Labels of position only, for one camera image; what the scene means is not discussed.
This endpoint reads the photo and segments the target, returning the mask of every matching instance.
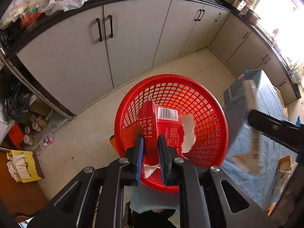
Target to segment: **window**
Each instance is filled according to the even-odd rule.
[[[275,40],[289,65],[300,63],[304,58],[303,11],[292,0],[260,0],[254,12],[269,35],[279,29]]]

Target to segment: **metal bolt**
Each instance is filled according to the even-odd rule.
[[[175,161],[176,163],[178,163],[178,164],[181,164],[181,163],[183,163],[184,159],[181,158],[181,157],[176,157],[176,158],[174,159],[174,161]]]
[[[273,129],[273,130],[279,130],[279,126],[278,126],[278,125],[273,125],[273,126],[272,126],[272,129]]]
[[[84,173],[91,173],[93,171],[93,167],[87,166],[83,169]]]
[[[219,170],[220,170],[220,168],[217,167],[216,165],[213,165],[213,166],[210,167],[210,170],[211,170],[212,172],[214,172],[214,173],[218,173]]]
[[[128,162],[129,162],[128,158],[120,158],[119,159],[119,163],[121,163],[121,164],[126,164]]]

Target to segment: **beige floor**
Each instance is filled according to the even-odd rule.
[[[109,143],[114,119],[125,94],[138,82],[156,74],[180,74],[205,86],[224,105],[223,91],[235,77],[207,48],[168,63],[106,96],[54,133],[54,143],[38,156],[45,179],[39,184],[48,199],[85,166],[107,166],[118,154]]]

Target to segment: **white cabinet door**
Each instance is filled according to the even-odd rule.
[[[277,61],[276,57],[271,55],[265,60],[257,69],[264,70],[269,80],[274,86],[279,85],[283,80],[286,79],[282,64]]]
[[[221,60],[227,61],[250,33],[250,28],[231,14],[211,43],[210,49]]]
[[[153,68],[179,56],[202,6],[201,3],[172,0]]]
[[[17,55],[55,99],[79,114],[113,89],[104,36],[100,6],[52,26]]]
[[[288,79],[277,85],[276,88],[279,89],[279,91],[281,92],[285,106],[289,105],[291,102],[297,99],[294,94],[295,92],[293,91],[291,83]]]
[[[104,5],[115,88],[152,69],[170,3],[171,0],[127,0]]]
[[[229,12],[204,5],[199,20],[195,23],[181,55],[204,48],[212,42],[229,16]]]
[[[227,61],[228,68],[239,76],[244,70],[256,69],[270,56],[270,51],[255,33],[250,33],[244,43]]]

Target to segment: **barcode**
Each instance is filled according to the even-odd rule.
[[[259,159],[260,157],[260,133],[258,130],[252,128],[251,130],[251,157]]]
[[[158,107],[158,119],[178,121],[177,110]]]

